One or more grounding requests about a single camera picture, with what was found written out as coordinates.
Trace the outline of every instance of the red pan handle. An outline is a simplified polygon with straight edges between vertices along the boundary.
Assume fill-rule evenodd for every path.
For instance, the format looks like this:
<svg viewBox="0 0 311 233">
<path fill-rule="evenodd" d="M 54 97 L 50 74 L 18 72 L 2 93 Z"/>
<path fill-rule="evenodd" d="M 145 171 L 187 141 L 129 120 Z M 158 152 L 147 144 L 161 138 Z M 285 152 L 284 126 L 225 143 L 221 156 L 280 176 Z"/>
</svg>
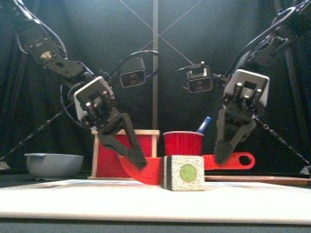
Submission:
<svg viewBox="0 0 311 233">
<path fill-rule="evenodd" d="M 252 169 L 256 165 L 256 157 L 249 152 L 236 152 L 228 162 L 221 165 L 216 162 L 216 155 L 204 155 L 205 170 L 242 170 Z"/>
</svg>

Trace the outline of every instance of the metal rod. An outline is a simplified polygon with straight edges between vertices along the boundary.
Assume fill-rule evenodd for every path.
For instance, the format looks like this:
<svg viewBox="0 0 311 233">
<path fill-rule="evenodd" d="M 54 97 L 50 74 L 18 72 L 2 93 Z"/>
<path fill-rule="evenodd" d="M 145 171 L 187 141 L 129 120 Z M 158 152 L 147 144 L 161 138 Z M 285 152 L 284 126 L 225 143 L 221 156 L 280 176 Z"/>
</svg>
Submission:
<svg viewBox="0 0 311 233">
<path fill-rule="evenodd" d="M 159 1 L 154 0 L 154 50 L 159 50 Z M 158 56 L 154 56 L 154 72 L 158 70 Z M 153 129 L 158 129 L 158 74 L 154 77 L 154 92 L 153 92 Z"/>
</svg>

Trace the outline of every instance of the red plastic cup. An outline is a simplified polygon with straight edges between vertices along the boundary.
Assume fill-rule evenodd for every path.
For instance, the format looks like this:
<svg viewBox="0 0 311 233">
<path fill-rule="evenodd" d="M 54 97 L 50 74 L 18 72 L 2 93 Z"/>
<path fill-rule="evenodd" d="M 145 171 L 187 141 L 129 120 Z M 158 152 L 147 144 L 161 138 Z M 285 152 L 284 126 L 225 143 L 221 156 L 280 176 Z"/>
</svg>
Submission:
<svg viewBox="0 0 311 233">
<path fill-rule="evenodd" d="M 166 155 L 202 155 L 204 134 L 193 131 L 170 131 L 163 134 Z"/>
</svg>

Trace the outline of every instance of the red box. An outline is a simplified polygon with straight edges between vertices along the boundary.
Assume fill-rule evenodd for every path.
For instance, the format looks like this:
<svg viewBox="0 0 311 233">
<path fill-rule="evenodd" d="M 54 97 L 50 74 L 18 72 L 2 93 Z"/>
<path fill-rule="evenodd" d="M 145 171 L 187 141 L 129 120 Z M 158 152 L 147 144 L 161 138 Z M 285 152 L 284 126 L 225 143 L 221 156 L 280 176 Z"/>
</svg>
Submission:
<svg viewBox="0 0 311 233">
<path fill-rule="evenodd" d="M 146 157 L 157 157 L 157 143 L 159 139 L 159 131 L 158 130 L 135 130 L 135 134 L 138 136 L 142 151 Z M 95 142 L 94 142 L 94 158 L 93 158 L 93 174 L 90 178 L 130 178 L 129 173 L 122 168 L 118 153 L 105 147 L 102 144 L 97 133 Z M 129 137 L 126 135 L 125 130 L 122 130 L 115 138 L 121 141 L 121 143 L 129 147 Z"/>
</svg>

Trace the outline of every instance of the white tabletop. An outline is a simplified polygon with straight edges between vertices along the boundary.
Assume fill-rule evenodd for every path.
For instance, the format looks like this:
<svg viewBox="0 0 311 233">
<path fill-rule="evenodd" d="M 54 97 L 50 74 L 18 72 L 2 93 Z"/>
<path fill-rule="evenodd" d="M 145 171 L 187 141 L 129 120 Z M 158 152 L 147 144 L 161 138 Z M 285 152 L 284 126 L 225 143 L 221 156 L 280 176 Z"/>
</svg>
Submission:
<svg viewBox="0 0 311 233">
<path fill-rule="evenodd" d="M 65 180 L 0 188 L 0 218 L 311 225 L 311 189 L 209 182 L 174 192 L 138 181 Z"/>
</svg>

